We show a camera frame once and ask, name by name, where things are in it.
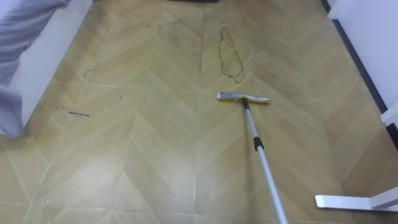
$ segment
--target gray fabric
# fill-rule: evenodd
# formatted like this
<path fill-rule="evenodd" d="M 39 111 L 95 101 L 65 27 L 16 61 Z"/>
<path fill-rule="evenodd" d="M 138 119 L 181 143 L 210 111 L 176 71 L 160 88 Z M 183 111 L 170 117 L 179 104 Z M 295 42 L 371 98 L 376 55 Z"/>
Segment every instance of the gray fabric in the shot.
<path fill-rule="evenodd" d="M 13 2 L 0 15 L 0 129 L 15 136 L 22 134 L 22 97 L 9 84 L 19 56 L 40 35 L 55 10 L 65 7 L 70 0 L 1 1 Z"/>

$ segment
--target mop handle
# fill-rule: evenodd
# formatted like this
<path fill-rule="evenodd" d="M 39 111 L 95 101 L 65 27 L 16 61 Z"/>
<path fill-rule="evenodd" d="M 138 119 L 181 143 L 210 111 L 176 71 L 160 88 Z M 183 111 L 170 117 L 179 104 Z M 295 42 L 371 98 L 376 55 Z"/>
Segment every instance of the mop handle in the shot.
<path fill-rule="evenodd" d="M 282 203 L 280 202 L 280 198 L 278 195 L 278 190 L 275 186 L 274 179 L 272 178 L 271 170 L 269 168 L 266 155 L 264 154 L 264 146 L 260 140 L 260 137 L 257 134 L 256 126 L 254 125 L 253 118 L 251 116 L 249 103 L 246 99 L 243 99 L 243 107 L 246 112 L 246 118 L 249 121 L 249 127 L 253 133 L 254 137 L 254 149 L 259 154 L 261 165 L 264 170 L 264 175 L 266 177 L 266 182 L 268 184 L 269 193 L 271 194 L 272 203 L 274 204 L 274 208 L 276 210 L 276 214 L 278 216 L 279 224 L 288 224 L 284 208 Z"/>

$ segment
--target herringbone floor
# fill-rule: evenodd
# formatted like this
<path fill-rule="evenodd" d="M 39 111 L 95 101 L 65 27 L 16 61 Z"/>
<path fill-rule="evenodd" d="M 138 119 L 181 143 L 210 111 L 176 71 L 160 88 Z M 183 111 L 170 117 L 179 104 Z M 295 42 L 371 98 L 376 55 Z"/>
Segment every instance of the herringbone floor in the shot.
<path fill-rule="evenodd" d="M 252 110 L 291 223 L 358 222 L 313 196 L 384 175 L 361 173 L 364 152 L 397 156 L 318 0 L 99 0 L 25 137 L 0 142 L 0 223 L 273 223 L 243 109 L 218 90 L 272 97 Z"/>

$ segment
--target dark object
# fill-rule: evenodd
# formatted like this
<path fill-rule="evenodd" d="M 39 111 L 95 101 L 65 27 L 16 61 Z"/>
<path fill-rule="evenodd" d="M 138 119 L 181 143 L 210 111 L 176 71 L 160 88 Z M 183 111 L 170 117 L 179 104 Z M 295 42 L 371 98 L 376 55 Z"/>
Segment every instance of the dark object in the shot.
<path fill-rule="evenodd" d="M 323 7 L 325 8 L 326 12 L 330 11 L 330 5 L 327 0 L 320 0 L 321 3 L 323 4 Z M 370 91 L 373 100 L 376 102 L 377 107 L 379 108 L 381 113 L 384 113 L 387 111 L 387 106 L 384 103 L 383 99 L 381 98 L 378 90 L 374 86 L 374 83 L 369 76 L 368 71 L 366 71 L 365 66 L 362 64 L 361 59 L 359 58 L 358 54 L 356 53 L 354 46 L 352 45 L 351 41 L 349 41 L 349 38 L 344 31 L 343 27 L 341 26 L 340 22 L 338 19 L 332 19 L 333 23 L 335 24 L 335 27 L 343 40 L 349 54 L 351 55 L 351 58 L 353 59 L 356 68 L 358 69 L 359 73 L 362 76 L 363 81 L 365 82 L 368 90 Z M 388 134 L 390 135 L 390 138 L 394 145 L 396 146 L 398 150 L 398 129 L 395 124 L 390 124 L 386 127 Z"/>

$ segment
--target white wall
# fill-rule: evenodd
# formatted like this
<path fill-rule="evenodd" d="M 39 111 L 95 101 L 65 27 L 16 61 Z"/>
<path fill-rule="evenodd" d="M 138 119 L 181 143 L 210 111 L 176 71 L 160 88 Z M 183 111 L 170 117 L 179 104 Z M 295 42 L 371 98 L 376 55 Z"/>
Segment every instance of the white wall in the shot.
<path fill-rule="evenodd" d="M 339 1 L 351 1 L 338 20 L 391 108 L 398 103 L 398 0 Z"/>

